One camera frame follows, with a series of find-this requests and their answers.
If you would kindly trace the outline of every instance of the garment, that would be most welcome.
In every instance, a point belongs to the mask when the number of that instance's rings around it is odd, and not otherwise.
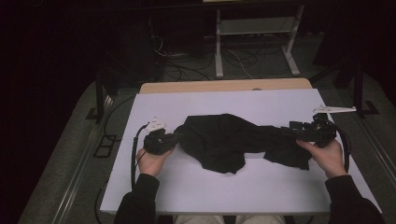
[[[331,178],[325,184],[332,200],[329,224],[385,223],[373,203],[361,197],[350,175]],[[155,177],[140,175],[133,191],[122,198],[114,223],[154,224],[155,196],[159,186]]]
[[[188,116],[174,134],[181,148],[203,168],[223,174],[241,169],[246,152],[265,152],[268,161],[304,170],[309,169],[312,157],[280,128],[258,126],[231,114]]]

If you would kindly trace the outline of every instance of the floor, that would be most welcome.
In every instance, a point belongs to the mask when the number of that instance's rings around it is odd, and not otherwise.
[[[222,40],[223,79],[262,79],[293,77],[281,52],[286,35],[226,36]],[[300,69],[300,77],[310,78],[325,67],[312,64],[323,35],[298,36],[292,54]],[[213,38],[208,37],[200,54],[157,49],[167,54],[160,81],[213,80]],[[312,83],[326,103],[332,106],[353,106],[353,83],[344,89],[333,85],[337,72]],[[117,95],[106,98],[105,116],[101,122],[86,119],[95,108],[95,86],[92,83],[81,95],[62,137],[20,223],[112,223],[114,216],[98,210],[106,181],[117,156],[116,142],[109,157],[92,156],[104,134],[116,134],[120,139],[133,106],[135,88],[119,89]],[[388,224],[396,223],[396,108],[369,76],[363,80],[363,101],[370,101],[378,114],[359,117],[355,113],[336,114],[333,119],[348,133],[352,157],[358,164],[368,186],[376,197]],[[306,223],[309,217],[296,217]],[[311,223],[327,223],[328,216],[316,216]]]

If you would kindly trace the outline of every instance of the person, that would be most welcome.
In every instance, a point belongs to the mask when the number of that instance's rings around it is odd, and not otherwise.
[[[297,140],[297,144],[312,154],[313,159],[328,177],[325,185],[332,201],[329,224],[385,223],[376,206],[361,196],[352,177],[347,174],[343,164],[341,145],[336,140],[331,141],[324,148],[300,140]],[[141,158],[138,162],[140,175],[132,192],[123,197],[115,217],[115,224],[155,223],[155,196],[160,186],[155,176],[161,171],[163,163],[172,152],[173,149],[158,156],[147,153],[143,148],[138,150],[136,157]],[[277,216],[241,216],[237,217],[235,222],[284,224],[285,220]],[[221,216],[179,216],[175,217],[175,223],[216,224],[224,223],[224,221]]]

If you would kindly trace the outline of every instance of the beige pants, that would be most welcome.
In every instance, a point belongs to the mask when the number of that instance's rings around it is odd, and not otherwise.
[[[175,224],[224,224],[222,216],[174,216]],[[280,216],[236,216],[235,224],[285,224]]]

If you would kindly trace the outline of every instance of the black sleeve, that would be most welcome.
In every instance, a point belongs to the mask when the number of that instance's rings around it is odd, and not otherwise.
[[[159,186],[157,178],[141,174],[132,192],[122,198],[114,223],[155,223],[155,196]]]
[[[385,223],[376,206],[363,198],[350,175],[341,175],[326,181],[331,204],[329,224]]]

